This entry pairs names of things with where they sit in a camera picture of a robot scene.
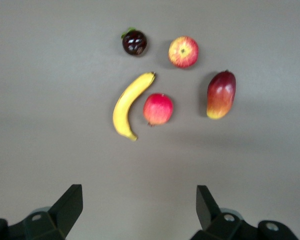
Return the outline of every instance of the gray background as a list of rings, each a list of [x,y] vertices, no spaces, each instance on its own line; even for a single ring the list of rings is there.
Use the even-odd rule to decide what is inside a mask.
[[[126,54],[128,27],[148,37]],[[173,67],[170,42],[193,37],[191,69]],[[231,112],[205,116],[209,81],[237,80]],[[140,74],[155,83],[119,136],[112,112]],[[174,101],[148,127],[143,104]],[[68,240],[187,240],[200,229],[196,186],[253,226],[264,219],[300,238],[300,1],[0,1],[0,218],[17,223],[82,184],[84,209]]]

